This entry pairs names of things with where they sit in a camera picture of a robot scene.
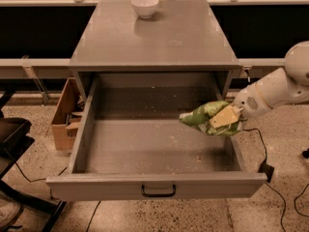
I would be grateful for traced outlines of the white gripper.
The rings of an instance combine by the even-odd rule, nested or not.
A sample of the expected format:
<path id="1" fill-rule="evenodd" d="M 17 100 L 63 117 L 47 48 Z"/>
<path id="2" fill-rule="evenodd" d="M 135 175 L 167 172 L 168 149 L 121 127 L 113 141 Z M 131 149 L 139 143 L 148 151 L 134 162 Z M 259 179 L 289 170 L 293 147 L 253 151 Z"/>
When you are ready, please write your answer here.
<path id="1" fill-rule="evenodd" d="M 239 91 L 234 105 L 228 105 L 210 119 L 210 124 L 217 129 L 231 125 L 239 120 L 256 118 L 271 111 L 256 83 Z"/>

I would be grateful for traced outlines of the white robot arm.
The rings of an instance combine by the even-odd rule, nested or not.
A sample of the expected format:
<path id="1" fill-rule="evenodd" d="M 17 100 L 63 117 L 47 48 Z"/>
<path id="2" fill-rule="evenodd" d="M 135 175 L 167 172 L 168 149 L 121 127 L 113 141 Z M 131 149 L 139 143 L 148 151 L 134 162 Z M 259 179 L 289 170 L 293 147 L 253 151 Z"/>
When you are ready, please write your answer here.
<path id="1" fill-rule="evenodd" d="M 210 119 L 213 128 L 256 118 L 273 108 L 309 101 L 309 42 L 294 45 L 283 68 L 242 89 L 234 101 Z"/>

